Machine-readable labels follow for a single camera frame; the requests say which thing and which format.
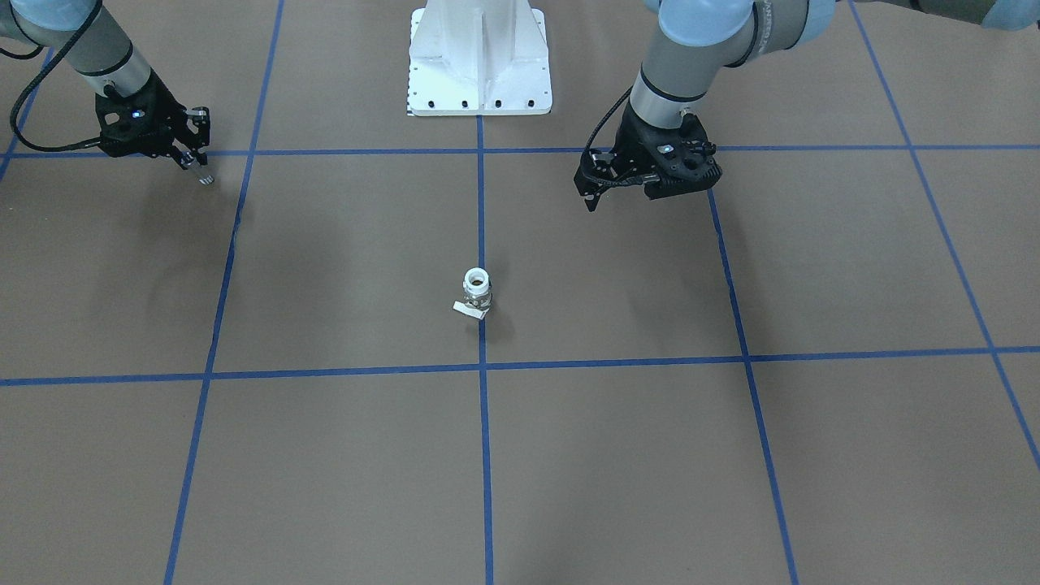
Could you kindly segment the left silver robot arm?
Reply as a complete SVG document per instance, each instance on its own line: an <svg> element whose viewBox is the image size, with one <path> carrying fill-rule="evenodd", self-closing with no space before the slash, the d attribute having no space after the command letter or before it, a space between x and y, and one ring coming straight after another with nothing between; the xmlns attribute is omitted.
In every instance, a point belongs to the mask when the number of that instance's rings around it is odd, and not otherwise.
<svg viewBox="0 0 1040 585"><path fill-rule="evenodd" d="M622 115L610 149L584 145L574 185L588 211L612 189L651 200L713 188L723 171L698 112L719 71L818 39L834 1L650 1L657 29L634 83L612 112Z"/></svg>

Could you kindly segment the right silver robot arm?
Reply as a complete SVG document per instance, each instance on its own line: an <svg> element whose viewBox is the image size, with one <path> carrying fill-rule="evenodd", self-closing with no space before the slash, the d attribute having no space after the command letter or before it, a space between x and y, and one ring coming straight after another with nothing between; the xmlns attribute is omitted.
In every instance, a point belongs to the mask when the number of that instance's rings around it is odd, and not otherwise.
<svg viewBox="0 0 1040 585"><path fill-rule="evenodd" d="M24 147L47 154L98 149L109 157L163 157L192 171L201 184L213 182L206 152L210 110L188 108L175 98L102 1L4 1L2 37L34 47L27 54L3 50L11 59L55 49L19 93L8 116L14 138ZM22 133L21 111L59 63L70 63L93 90L99 134L66 145L38 145Z"/></svg>

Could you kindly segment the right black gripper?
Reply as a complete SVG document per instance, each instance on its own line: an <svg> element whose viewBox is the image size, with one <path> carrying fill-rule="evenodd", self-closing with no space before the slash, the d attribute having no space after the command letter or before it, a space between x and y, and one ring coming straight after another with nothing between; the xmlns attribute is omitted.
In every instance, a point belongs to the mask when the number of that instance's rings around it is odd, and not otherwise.
<svg viewBox="0 0 1040 585"><path fill-rule="evenodd" d="M94 112L100 126L99 148L108 156L170 157L182 170L193 173L203 173L208 166L210 108L185 110L156 71L149 74L141 90L127 97L104 90L103 95L94 97Z"/></svg>

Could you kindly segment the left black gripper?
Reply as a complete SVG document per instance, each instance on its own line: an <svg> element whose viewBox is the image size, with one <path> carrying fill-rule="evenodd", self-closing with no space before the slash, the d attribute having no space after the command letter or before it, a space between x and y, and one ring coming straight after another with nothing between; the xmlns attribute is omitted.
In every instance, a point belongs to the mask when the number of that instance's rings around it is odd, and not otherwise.
<svg viewBox="0 0 1040 585"><path fill-rule="evenodd" d="M613 148L583 150L574 184L590 212L610 189L643 186L651 200L709 190L723 176L716 152L698 115L681 115L676 128L657 128L628 105Z"/></svg>

